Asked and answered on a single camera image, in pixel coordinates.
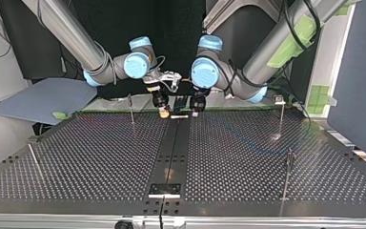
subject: metal bracket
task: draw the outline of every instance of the metal bracket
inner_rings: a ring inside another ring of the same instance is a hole
[[[274,0],[219,0],[204,19],[204,29],[208,34],[213,33],[234,12],[245,6],[257,6],[275,22],[278,19],[280,9]]]
[[[149,198],[180,198],[180,184],[152,184]]]

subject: metal rod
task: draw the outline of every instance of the metal rod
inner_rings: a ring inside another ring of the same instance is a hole
[[[132,115],[132,124],[134,124],[133,111],[132,111],[132,95],[131,94],[129,94],[128,100],[129,100],[129,106],[130,106],[130,114]]]
[[[35,156],[34,150],[32,149],[32,145],[29,143],[29,144],[28,144],[28,146],[29,146],[29,149],[30,149],[30,152],[31,152],[32,158],[34,159],[34,162],[38,165],[38,164],[39,164],[39,162],[38,162],[38,160],[37,160],[37,157]]]
[[[280,128],[278,130],[278,133],[281,135],[281,127],[282,127],[282,124],[283,124],[283,116],[284,116],[284,107],[285,107],[285,104],[282,105],[282,108],[281,108],[281,117],[280,117]]]
[[[72,53],[86,70],[97,70],[104,62],[104,54],[94,43],[79,21],[62,0],[23,0],[38,15],[52,34]]]

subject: metal pin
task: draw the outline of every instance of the metal pin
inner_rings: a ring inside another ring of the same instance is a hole
[[[34,159],[34,162],[35,162],[36,164],[39,164],[39,162],[38,162],[38,160],[37,160],[37,157],[35,156],[34,150],[32,149],[31,144],[29,143],[29,144],[28,144],[28,146],[29,146],[29,149],[30,149],[30,152],[31,152],[32,158]]]
[[[129,100],[129,106],[130,106],[130,114],[132,115],[132,124],[134,124],[133,112],[132,112],[132,95],[131,94],[129,94],[128,100]]]
[[[287,200],[286,195],[287,195],[288,183],[290,181],[290,173],[294,167],[294,161],[295,161],[295,156],[294,156],[293,150],[290,147],[288,149],[288,153],[287,153],[287,160],[286,160],[287,168],[286,168],[286,176],[285,176],[285,184],[284,184],[282,200]]]
[[[281,134],[281,127],[282,127],[282,124],[283,124],[284,106],[285,106],[285,103],[282,105],[282,108],[281,108],[280,128],[279,128],[279,133],[280,134]]]
[[[281,115],[280,115],[280,124],[278,126],[278,133],[273,135],[274,140],[279,140],[281,138],[281,129],[283,125],[283,117],[284,117],[284,108],[285,108],[285,100],[283,95],[275,95],[273,97],[275,105],[281,105]]]
[[[294,162],[295,162],[295,155],[293,153],[293,150],[290,147],[290,148],[288,148],[288,151],[287,151],[286,175],[285,175],[284,190],[283,190],[283,194],[282,194],[282,198],[281,198],[281,207],[280,207],[280,213],[279,213],[280,216],[282,216],[283,211],[284,211],[284,203],[286,200],[288,200],[287,189],[288,189],[288,184],[290,182],[290,174],[294,167]]]

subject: gray robot arm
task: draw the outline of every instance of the gray robot arm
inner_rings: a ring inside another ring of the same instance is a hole
[[[162,117],[169,116],[168,97],[160,90],[161,81],[172,81],[172,91],[177,90],[181,76],[178,73],[161,73],[153,46],[148,37],[138,37],[130,42],[131,53],[112,59],[98,43],[93,41],[63,0],[23,0],[37,16],[40,24],[53,35],[81,63],[87,82],[94,87],[119,79],[142,78],[153,95],[153,105]]]
[[[346,2],[347,0],[311,0],[323,23],[327,22]],[[296,25],[301,18],[305,17],[312,17],[309,9],[303,0],[295,1],[289,10],[290,20]],[[202,36],[198,44],[197,58],[192,65],[194,90],[204,94],[204,91],[211,87],[221,90],[231,88],[234,96],[253,103],[259,102],[267,91],[267,87],[262,87],[262,85],[282,67],[282,65],[272,66],[269,63],[289,36],[292,36],[291,31],[284,17],[281,17],[281,20],[246,63],[243,71],[236,72],[232,66],[219,60],[219,53],[223,46],[222,40],[212,35]],[[195,103],[191,103],[192,109],[195,108]]]

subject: metal plate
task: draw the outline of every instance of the metal plate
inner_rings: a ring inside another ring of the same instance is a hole
[[[158,114],[136,114],[133,125],[129,114],[77,116],[32,146],[39,163],[24,149],[0,165],[0,211],[142,215],[168,123]]]
[[[307,134],[298,112],[285,112],[279,133],[279,117],[252,111],[193,118],[187,171],[176,165],[185,176],[170,179],[184,187],[178,215],[366,218],[366,163],[314,123]],[[282,201],[289,147],[295,167]]]
[[[33,145],[39,164],[27,148],[0,164],[0,213],[366,218],[366,163],[316,124],[307,132],[298,111],[281,133],[279,117],[78,115]],[[181,198],[148,198],[162,183],[180,184]]]

